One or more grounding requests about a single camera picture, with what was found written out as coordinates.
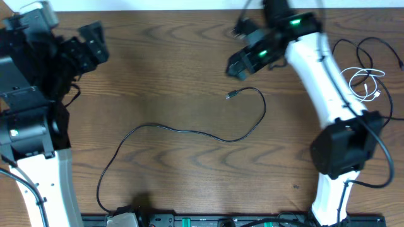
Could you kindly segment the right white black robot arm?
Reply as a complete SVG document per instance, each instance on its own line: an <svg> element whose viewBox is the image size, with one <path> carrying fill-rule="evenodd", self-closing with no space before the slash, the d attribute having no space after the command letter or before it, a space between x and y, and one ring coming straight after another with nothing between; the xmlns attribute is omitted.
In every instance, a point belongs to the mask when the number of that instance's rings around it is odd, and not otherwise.
<svg viewBox="0 0 404 227"><path fill-rule="evenodd" d="M284 60L302 81L316 110L320 134L310 146L319 173L311 206L316 226L351 226L348 198L358 176L381 145L383 120L352 93L331 53L323 21L297 13L287 1L264 1L265 26L240 14L234 34L246 46L229 58L227 75L244 80Z"/></svg>

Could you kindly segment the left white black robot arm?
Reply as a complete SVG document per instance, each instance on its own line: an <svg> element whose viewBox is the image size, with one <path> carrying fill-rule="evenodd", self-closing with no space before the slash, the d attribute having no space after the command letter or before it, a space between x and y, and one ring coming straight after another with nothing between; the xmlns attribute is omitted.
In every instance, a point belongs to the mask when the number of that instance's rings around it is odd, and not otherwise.
<svg viewBox="0 0 404 227"><path fill-rule="evenodd" d="M99 21L64 39L55 13L37 9L4 20L1 30L1 159L32 226L82 226L72 176L65 95L109 58Z"/></svg>

